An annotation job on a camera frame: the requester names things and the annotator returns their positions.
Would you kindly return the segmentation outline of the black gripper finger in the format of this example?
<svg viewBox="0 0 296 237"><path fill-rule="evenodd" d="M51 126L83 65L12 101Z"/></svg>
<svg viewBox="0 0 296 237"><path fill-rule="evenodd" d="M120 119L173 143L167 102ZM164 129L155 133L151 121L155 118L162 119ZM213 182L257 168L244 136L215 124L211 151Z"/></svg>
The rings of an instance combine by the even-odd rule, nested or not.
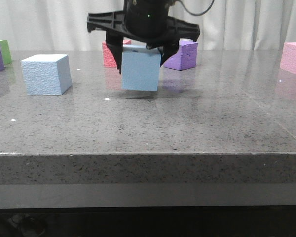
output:
<svg viewBox="0 0 296 237"><path fill-rule="evenodd" d="M122 35L106 32L106 45L115 59L116 68L120 74L122 71L123 40L124 37Z"/></svg>
<svg viewBox="0 0 296 237"><path fill-rule="evenodd" d="M161 55L160 67L179 50L179 39L165 42L158 47L158 51Z"/></svg>

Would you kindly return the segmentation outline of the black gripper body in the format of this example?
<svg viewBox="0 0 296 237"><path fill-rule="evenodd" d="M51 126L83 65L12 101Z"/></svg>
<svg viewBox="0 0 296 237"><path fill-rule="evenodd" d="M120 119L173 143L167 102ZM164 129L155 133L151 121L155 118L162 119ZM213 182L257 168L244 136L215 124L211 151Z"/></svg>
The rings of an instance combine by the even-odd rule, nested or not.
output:
<svg viewBox="0 0 296 237"><path fill-rule="evenodd" d="M106 43L121 47L123 39L130 38L145 43L148 48L173 44L181 38L196 42L200 28L174 17L169 9L174 0L126 0L122 11L89 13L87 30L106 31Z"/></svg>

